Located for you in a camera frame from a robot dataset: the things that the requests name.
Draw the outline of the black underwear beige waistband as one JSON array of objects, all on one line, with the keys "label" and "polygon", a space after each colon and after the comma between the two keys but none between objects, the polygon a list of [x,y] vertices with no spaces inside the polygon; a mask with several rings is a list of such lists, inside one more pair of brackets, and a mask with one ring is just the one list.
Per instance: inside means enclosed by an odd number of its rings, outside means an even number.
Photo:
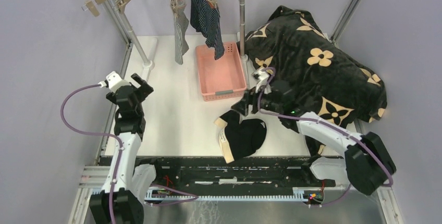
[{"label": "black underwear beige waistband", "polygon": [[214,124],[220,128],[218,143],[228,164],[253,155],[261,148],[267,135],[267,125],[263,120],[242,120],[234,110],[219,116]]}]

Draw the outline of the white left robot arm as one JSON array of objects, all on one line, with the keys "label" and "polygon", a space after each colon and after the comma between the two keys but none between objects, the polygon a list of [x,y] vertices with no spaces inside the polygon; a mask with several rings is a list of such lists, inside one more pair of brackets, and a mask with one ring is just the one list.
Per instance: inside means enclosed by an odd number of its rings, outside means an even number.
[{"label": "white left robot arm", "polygon": [[153,165],[136,166],[145,117],[142,102],[154,91],[138,74],[131,75],[134,86],[112,71],[105,84],[106,98],[117,106],[113,138],[116,140],[109,173],[89,207],[96,223],[143,223],[144,198],[150,185],[163,182],[164,172]]}]

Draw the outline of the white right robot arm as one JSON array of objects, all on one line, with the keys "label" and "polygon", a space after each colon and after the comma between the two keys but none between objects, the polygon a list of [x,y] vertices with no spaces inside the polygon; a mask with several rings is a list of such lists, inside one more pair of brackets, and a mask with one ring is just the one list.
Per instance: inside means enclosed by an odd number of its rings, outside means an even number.
[{"label": "white right robot arm", "polygon": [[347,179],[365,195],[393,185],[392,176],[397,168],[379,135],[348,131],[290,100],[288,91],[276,87],[271,90],[268,93],[263,86],[245,90],[231,109],[243,116],[258,112],[275,116],[287,129],[312,138],[341,156],[335,159],[316,155],[301,172],[304,184],[315,186],[322,179]]}]

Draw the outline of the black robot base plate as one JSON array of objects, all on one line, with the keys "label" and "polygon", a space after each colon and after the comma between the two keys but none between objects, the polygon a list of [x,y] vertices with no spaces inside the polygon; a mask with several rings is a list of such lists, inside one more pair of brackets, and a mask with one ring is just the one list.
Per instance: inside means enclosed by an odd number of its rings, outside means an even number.
[{"label": "black robot base plate", "polygon": [[143,157],[136,165],[156,169],[154,184],[203,196],[290,195],[293,188],[330,188],[307,168],[307,157],[246,157],[227,164],[221,157]]}]

